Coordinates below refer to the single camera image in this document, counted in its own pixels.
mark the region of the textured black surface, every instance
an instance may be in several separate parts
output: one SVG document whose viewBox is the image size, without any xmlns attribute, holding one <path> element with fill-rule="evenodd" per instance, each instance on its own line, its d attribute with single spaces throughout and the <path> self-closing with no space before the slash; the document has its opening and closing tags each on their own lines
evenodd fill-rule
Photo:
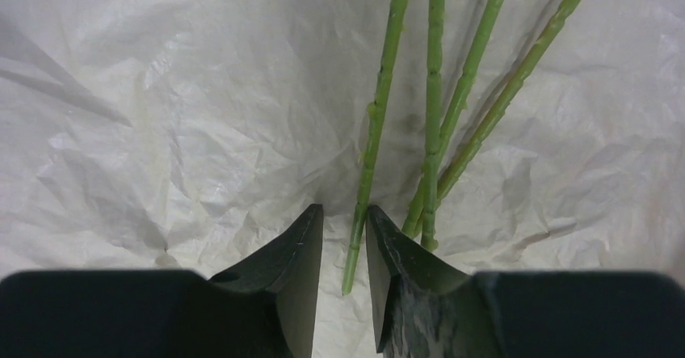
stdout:
<svg viewBox="0 0 685 358">
<path fill-rule="evenodd" d="M 206 281 L 190 271 L 21 272 L 0 357 L 310 357 L 323 211 Z"/>
<path fill-rule="evenodd" d="M 684 357 L 685 293 L 647 272 L 481 272 L 404 236 L 378 207 L 367 252 L 386 358 Z"/>
</svg>

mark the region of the white paper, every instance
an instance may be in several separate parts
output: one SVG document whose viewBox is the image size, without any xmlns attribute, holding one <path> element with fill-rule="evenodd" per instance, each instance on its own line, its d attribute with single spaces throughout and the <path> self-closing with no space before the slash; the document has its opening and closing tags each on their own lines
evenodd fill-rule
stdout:
<svg viewBox="0 0 685 358">
<path fill-rule="evenodd" d="M 447 0 L 446 99 L 484 1 Z M 460 135 L 558 1 L 505 0 Z M 350 296 L 340 282 L 388 7 L 0 0 L 0 276 L 210 276 L 316 201 L 313 356 L 375 356 L 364 252 Z M 372 192 L 397 224 L 423 156 L 426 33 L 410 0 Z M 685 278 L 684 48 L 685 0 L 584 0 L 439 210 L 437 255 Z"/>
</svg>

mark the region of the wrinkled white sheet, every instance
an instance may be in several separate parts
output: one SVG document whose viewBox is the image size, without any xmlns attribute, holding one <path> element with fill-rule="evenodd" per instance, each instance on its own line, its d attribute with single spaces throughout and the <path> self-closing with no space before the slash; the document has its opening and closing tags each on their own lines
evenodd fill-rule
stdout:
<svg viewBox="0 0 685 358">
<path fill-rule="evenodd" d="M 483 1 L 447 2 L 446 92 Z M 462 133 L 549 1 L 505 1 Z M 0 0 L 0 276 L 208 276 L 317 201 L 314 356 L 374 356 L 364 253 L 354 292 L 339 285 L 388 5 Z M 426 28 L 427 0 L 410 0 L 372 193 L 398 224 L 422 159 Z M 683 143 L 685 0 L 584 0 L 439 210 L 437 254 L 467 272 L 677 273 Z"/>
</svg>

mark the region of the white surface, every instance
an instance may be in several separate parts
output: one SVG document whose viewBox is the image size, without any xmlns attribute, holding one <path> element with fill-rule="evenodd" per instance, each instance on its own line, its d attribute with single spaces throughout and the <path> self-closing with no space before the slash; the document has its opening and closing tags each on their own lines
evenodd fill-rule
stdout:
<svg viewBox="0 0 685 358">
<path fill-rule="evenodd" d="M 478 1 L 448 0 L 446 91 Z M 548 1 L 505 1 L 466 116 Z M 388 4 L 0 0 L 0 276 L 208 276 L 317 201 L 314 356 L 374 356 L 364 253 L 352 295 L 339 285 Z M 410 0 L 372 195 L 398 224 L 422 159 L 426 22 Z M 684 48 L 685 0 L 584 0 L 439 210 L 437 254 L 468 272 L 672 270 Z"/>
</svg>

